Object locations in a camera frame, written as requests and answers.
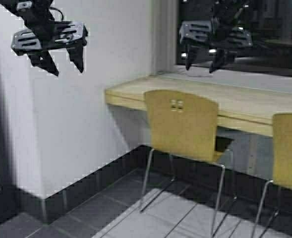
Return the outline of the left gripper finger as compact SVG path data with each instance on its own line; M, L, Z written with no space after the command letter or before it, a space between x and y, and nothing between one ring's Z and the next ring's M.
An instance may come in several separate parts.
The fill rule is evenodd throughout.
M28 54L33 67L41 68L55 76L59 75L59 71L49 52L35 52Z
M74 63L80 73L84 71L83 48L82 45L67 48L70 61Z

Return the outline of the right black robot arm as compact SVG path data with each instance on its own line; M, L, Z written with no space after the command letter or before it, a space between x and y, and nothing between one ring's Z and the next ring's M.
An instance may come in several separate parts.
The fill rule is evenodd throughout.
M240 50L253 47L250 31L238 26L239 17L248 0L216 0L209 20L188 20L181 23L179 42L185 46L185 68L193 65L199 48L215 49L209 72L233 63Z

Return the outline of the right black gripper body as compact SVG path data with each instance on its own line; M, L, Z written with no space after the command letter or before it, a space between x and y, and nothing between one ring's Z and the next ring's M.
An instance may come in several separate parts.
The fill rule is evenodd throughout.
M232 27L214 35L210 20L184 21L179 29L179 43L184 46L238 51L253 47L251 33Z

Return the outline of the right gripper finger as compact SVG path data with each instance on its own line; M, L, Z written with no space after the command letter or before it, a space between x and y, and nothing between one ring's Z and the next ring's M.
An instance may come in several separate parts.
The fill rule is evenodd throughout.
M217 49L217 53L209 67L209 73L213 73L214 71L222 68L224 65L233 63L234 60L235 52L225 49Z
M185 68L186 68L187 71L189 71L189 69L191 68L193 62L197 58L198 49L196 47L193 47L190 44L187 44L185 46L185 52L186 52Z

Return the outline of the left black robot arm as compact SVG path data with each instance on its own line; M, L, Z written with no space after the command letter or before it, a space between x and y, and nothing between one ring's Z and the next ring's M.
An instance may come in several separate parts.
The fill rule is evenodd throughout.
M51 10L52 0L0 0L13 15L24 21L26 29L16 32L12 37L11 49L17 56L27 55L32 66L59 76L50 54L52 50L66 49L70 61L78 71L84 71L83 51L87 45L88 30L83 22L55 20Z

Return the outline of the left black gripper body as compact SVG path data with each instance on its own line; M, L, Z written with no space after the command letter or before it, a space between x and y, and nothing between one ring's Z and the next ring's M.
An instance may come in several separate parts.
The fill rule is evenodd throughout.
M50 50L71 48L77 44L86 45L87 29L82 22L56 21L49 39L41 40L26 28L14 34L11 49L19 56Z

